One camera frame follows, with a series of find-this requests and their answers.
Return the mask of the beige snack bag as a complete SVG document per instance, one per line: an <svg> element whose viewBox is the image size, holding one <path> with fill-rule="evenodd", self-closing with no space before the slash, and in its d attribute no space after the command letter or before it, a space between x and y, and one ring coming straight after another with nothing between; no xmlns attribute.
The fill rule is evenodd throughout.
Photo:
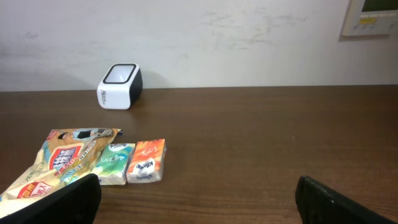
<svg viewBox="0 0 398 224"><path fill-rule="evenodd" d="M117 128L53 129L35 162L1 194L1 217L21 210L88 175Z"/></svg>

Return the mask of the beige wall control panel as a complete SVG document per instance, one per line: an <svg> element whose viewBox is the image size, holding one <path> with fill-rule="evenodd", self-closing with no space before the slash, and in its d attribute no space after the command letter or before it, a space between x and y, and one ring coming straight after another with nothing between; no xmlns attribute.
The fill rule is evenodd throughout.
<svg viewBox="0 0 398 224"><path fill-rule="evenodd" d="M350 0L343 36L391 35L397 33L397 0Z"/></svg>

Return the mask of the green tissue pack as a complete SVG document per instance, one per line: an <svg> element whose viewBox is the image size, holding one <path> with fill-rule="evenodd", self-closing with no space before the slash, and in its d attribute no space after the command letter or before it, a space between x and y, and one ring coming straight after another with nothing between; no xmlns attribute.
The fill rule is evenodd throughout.
<svg viewBox="0 0 398 224"><path fill-rule="evenodd" d="M126 171L135 150L134 143L109 144L92 170L100 185L126 184Z"/></svg>

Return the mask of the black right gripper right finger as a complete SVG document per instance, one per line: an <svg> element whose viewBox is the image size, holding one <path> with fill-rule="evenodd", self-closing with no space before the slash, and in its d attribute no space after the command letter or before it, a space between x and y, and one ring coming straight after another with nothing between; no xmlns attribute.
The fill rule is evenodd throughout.
<svg viewBox="0 0 398 224"><path fill-rule="evenodd" d="M307 175L298 180L295 203L303 224L397 224Z"/></svg>

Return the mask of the orange tissue pack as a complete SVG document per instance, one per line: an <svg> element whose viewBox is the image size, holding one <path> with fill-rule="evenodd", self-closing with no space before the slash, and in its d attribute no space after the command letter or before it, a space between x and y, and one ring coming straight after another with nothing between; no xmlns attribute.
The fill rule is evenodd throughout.
<svg viewBox="0 0 398 224"><path fill-rule="evenodd" d="M139 141L126 171L129 184L143 184L162 180L165 139Z"/></svg>

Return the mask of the white barcode scanner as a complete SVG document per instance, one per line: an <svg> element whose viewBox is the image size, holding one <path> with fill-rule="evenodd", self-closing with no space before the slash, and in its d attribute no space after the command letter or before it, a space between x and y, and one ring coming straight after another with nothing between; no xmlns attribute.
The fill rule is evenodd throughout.
<svg viewBox="0 0 398 224"><path fill-rule="evenodd" d="M117 63L106 72L96 93L100 107L107 110L126 110L138 100L142 89L140 66L136 63Z"/></svg>

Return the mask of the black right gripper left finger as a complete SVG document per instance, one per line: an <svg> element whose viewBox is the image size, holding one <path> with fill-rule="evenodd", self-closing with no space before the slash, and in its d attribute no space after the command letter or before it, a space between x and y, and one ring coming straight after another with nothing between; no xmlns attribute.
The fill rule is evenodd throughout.
<svg viewBox="0 0 398 224"><path fill-rule="evenodd" d="M94 222L101 201L98 176L88 174L37 202L1 218L8 224Z"/></svg>

